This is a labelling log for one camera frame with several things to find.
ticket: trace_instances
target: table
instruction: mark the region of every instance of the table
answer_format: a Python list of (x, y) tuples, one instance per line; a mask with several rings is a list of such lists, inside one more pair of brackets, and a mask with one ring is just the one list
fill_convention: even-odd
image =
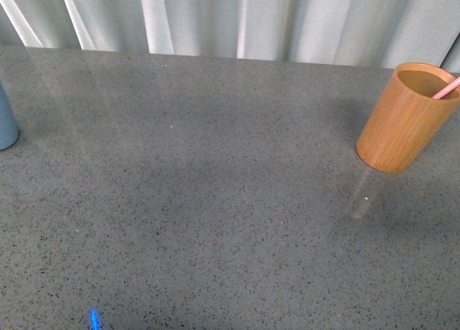
[(371, 169), (391, 72), (0, 46), (0, 328), (460, 327), (460, 111)]

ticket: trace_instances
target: bamboo cup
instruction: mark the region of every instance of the bamboo cup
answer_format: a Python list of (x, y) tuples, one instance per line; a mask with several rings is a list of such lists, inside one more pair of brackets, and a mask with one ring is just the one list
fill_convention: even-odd
[(384, 172), (408, 168), (460, 104), (457, 90), (432, 98), (455, 79), (429, 64), (397, 66), (356, 144), (360, 158)]

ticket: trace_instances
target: granite surface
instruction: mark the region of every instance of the granite surface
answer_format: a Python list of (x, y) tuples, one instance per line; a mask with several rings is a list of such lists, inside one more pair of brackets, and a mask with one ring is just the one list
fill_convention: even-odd
[(367, 167), (390, 74), (0, 46), (0, 329), (460, 328), (460, 110)]

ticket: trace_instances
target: pink straw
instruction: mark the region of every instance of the pink straw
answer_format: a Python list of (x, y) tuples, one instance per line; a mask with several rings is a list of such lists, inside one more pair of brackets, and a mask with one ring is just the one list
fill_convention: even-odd
[(451, 91), (453, 91), (455, 88), (457, 88), (458, 86), (460, 86), (460, 77), (457, 78), (454, 82), (452, 82), (451, 84), (449, 84), (447, 87), (445, 87), (442, 91), (440, 91), (439, 93), (437, 93), (433, 98), (437, 98), (437, 99), (440, 99), (442, 98), (443, 96), (445, 96), (447, 93), (450, 93)]

